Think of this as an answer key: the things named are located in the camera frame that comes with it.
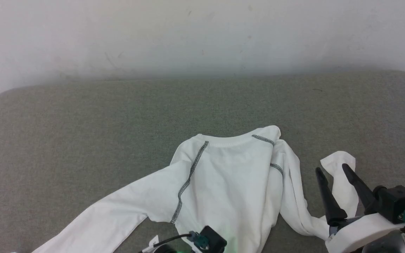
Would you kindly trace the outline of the white long-sleeve shirt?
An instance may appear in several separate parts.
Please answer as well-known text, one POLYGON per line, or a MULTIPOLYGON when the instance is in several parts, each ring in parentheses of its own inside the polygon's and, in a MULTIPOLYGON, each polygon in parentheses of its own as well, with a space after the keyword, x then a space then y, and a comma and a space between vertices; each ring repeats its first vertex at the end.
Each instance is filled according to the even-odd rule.
POLYGON ((279 128, 199 134, 169 166, 89 206, 33 253, 113 253, 146 218, 179 233, 208 225, 227 240, 226 253, 261 253, 278 216, 299 234, 328 240, 327 218, 309 213, 299 158, 279 128))

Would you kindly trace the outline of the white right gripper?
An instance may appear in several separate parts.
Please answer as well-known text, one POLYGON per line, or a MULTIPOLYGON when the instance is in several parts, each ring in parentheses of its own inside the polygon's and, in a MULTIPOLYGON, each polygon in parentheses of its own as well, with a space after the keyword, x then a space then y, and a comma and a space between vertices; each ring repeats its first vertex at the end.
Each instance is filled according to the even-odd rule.
MULTIPOLYGON (((364 206, 364 215, 360 219, 340 229, 331 235, 325 242, 328 253, 350 253, 365 246, 388 233, 401 229, 405 223, 393 224, 378 214, 378 201, 371 189, 360 177, 346 164, 342 169, 347 180, 356 190, 359 200, 364 206)), ((328 181, 321 168, 315 169, 320 195, 322 198, 325 218, 329 226, 339 226, 347 219, 347 213, 339 206, 328 187, 328 181)))

